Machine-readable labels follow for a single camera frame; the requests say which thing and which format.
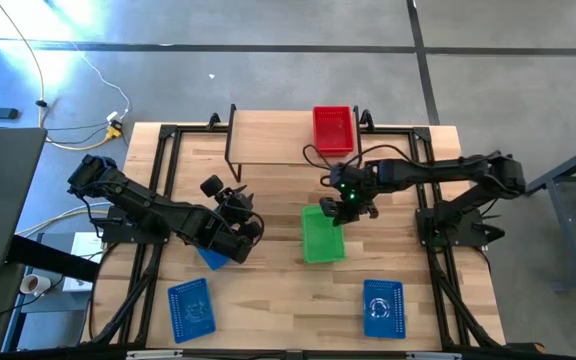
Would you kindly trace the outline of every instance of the green plastic container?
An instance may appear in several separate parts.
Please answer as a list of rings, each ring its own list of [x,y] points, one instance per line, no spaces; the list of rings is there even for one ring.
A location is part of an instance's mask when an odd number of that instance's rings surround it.
[[[332,226],[332,218],[325,216],[319,205],[301,210],[301,228],[307,263],[334,262],[346,257],[343,228]]]

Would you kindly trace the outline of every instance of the blue basket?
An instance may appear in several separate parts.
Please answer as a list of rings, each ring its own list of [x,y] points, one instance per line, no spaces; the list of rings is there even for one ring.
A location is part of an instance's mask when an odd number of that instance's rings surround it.
[[[406,338],[404,290],[401,282],[364,280],[364,335]]]
[[[206,279],[201,278],[168,289],[170,320],[175,343],[215,332]]]
[[[199,255],[201,255],[201,257],[204,259],[206,264],[208,264],[210,270],[212,271],[215,271],[220,267],[226,265],[228,260],[230,260],[228,257],[223,256],[220,253],[212,250],[197,248],[197,251],[199,251]]]

